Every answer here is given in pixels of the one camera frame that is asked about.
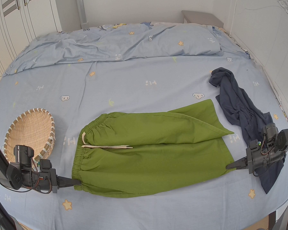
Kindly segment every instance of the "clothing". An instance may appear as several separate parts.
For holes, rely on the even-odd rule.
[[[246,144],[255,139],[263,142],[262,128],[273,123],[270,113],[262,113],[255,107],[245,90],[239,88],[235,76],[230,70],[223,67],[213,70],[209,82],[213,86],[220,86],[220,94],[216,96],[216,99],[227,120],[232,125],[241,127]],[[283,160],[269,164],[268,168],[256,169],[266,194],[274,185],[284,162],[285,157]]]
[[[102,114],[80,132],[72,178],[82,185],[75,190],[137,197],[219,177],[234,161],[222,139],[228,134],[211,100],[169,112]]]

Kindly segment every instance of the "white headboard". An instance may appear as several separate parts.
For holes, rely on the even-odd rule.
[[[288,0],[231,0],[224,28],[263,66],[288,114]]]

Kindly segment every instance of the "robotic arm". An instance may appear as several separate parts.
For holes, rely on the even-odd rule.
[[[81,185],[81,181],[57,176],[48,159],[40,159],[39,171],[32,169],[34,150],[25,145],[14,148],[15,163],[8,163],[0,150],[0,184],[15,190],[21,187],[41,192],[57,193],[58,189]]]
[[[283,159],[288,151],[288,129],[278,133],[275,124],[270,123],[263,127],[262,134],[262,144],[258,140],[252,140],[246,148],[246,157],[227,165],[226,169],[248,169],[250,174],[254,174],[255,169]]]

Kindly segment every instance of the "woven bamboo basket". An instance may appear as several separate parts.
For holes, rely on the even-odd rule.
[[[8,162],[15,162],[14,147],[25,145],[34,150],[34,163],[46,159],[53,150],[55,124],[45,109],[30,109],[17,117],[6,133],[3,153]]]

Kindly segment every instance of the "nightstand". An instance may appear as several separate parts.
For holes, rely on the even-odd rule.
[[[184,16],[184,23],[215,25],[217,27],[224,26],[224,23],[211,13],[203,13],[203,12],[187,11],[187,10],[182,10],[181,12]]]

